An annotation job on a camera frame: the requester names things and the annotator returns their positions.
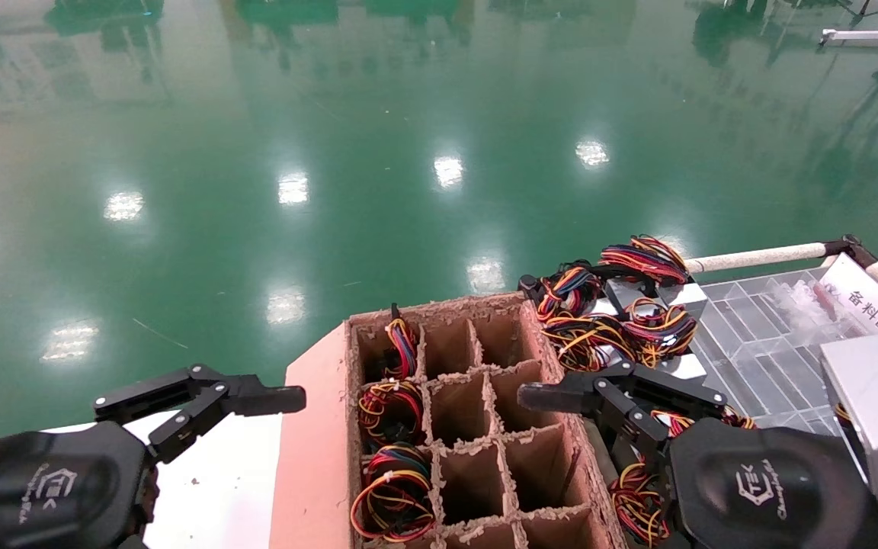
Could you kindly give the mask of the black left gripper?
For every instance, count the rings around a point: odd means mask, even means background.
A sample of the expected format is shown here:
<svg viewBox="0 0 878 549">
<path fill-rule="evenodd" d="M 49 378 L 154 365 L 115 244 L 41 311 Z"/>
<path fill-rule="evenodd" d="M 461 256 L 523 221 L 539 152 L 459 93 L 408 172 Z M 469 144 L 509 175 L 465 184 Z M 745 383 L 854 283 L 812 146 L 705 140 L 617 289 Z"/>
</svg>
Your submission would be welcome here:
<svg viewBox="0 0 878 549">
<path fill-rule="evenodd" d="M 98 397 L 100 423 L 87 429 L 0 438 L 0 548 L 142 548 L 159 496 L 153 459 L 173 462 L 229 415 L 299 413 L 306 403 L 301 386 L 195 364 Z M 153 459 L 118 425 L 168 410 L 178 413 L 149 435 Z"/>
</svg>

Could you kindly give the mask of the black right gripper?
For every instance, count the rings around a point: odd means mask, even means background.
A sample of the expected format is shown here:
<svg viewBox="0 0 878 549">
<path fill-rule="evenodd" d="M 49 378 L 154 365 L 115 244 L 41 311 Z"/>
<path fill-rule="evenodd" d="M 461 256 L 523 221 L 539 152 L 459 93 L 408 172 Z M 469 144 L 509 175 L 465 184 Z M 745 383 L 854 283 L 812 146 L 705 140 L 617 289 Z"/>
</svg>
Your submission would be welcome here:
<svg viewBox="0 0 878 549">
<path fill-rule="evenodd" d="M 588 418 L 607 448 L 625 438 L 646 467 L 664 467 L 668 446 L 670 548 L 878 548 L 878 501 L 833 435 L 703 419 L 668 443 L 641 404 L 724 409 L 727 397 L 642 365 L 525 383 L 519 404 Z"/>
</svg>

